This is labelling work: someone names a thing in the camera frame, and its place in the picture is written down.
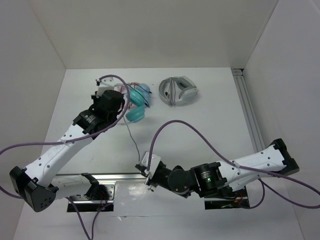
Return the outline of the teal cat ear headphones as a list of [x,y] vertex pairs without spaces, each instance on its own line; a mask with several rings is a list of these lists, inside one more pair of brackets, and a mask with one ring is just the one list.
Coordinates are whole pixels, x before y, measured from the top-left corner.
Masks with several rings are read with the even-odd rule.
[[[127,98],[127,91],[125,90],[124,86],[119,86],[118,91],[124,94],[125,100],[130,104],[130,100]],[[129,108],[123,117],[123,122],[118,122],[117,124],[124,126],[141,121],[146,115],[146,108],[147,107],[143,106]]]

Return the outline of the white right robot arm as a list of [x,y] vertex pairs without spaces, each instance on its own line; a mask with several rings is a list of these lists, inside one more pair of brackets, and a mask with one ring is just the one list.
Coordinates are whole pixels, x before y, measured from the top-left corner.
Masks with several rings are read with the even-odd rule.
[[160,186],[183,198],[188,198],[192,193],[197,193],[201,198],[224,198],[243,189],[248,183],[271,177],[273,173],[290,176],[300,170],[281,138],[260,152],[230,163],[219,160],[189,170],[179,165],[169,169],[159,156],[146,152],[135,168],[146,178],[147,186]]

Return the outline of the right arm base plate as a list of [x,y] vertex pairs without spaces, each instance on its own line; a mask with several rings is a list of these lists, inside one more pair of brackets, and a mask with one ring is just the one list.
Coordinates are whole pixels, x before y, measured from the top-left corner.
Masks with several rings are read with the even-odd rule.
[[249,208],[250,202],[247,188],[223,194],[219,191],[217,194],[204,197],[205,210],[239,209]]

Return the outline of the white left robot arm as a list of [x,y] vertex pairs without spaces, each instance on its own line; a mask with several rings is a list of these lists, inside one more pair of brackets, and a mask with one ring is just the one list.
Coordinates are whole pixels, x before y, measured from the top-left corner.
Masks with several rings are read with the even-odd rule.
[[14,167],[9,175],[14,190],[36,212],[48,208],[54,200],[75,195],[97,200],[107,191],[89,173],[58,179],[57,173],[82,148],[90,144],[99,132],[117,121],[125,106],[124,95],[116,90],[106,90],[93,104],[79,113],[62,136],[61,144],[52,146],[37,160],[24,168]]

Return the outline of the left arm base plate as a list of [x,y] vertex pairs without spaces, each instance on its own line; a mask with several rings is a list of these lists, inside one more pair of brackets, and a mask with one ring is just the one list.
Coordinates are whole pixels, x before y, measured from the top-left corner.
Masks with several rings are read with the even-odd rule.
[[94,198],[89,198],[85,195],[73,195],[70,197],[80,213],[96,213],[98,210],[102,212],[114,211],[116,182],[105,181],[101,184],[104,188]]

